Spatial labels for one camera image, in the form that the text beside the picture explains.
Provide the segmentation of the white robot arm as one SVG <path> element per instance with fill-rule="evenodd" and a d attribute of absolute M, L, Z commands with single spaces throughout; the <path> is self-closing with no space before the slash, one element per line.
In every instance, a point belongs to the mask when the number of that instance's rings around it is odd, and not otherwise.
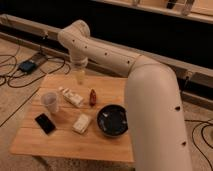
<path fill-rule="evenodd" d="M 61 29 L 58 41 L 75 68 L 93 60 L 126 78 L 124 103 L 136 171 L 193 171 L 179 86 L 170 67 L 92 38 L 82 20 Z"/>

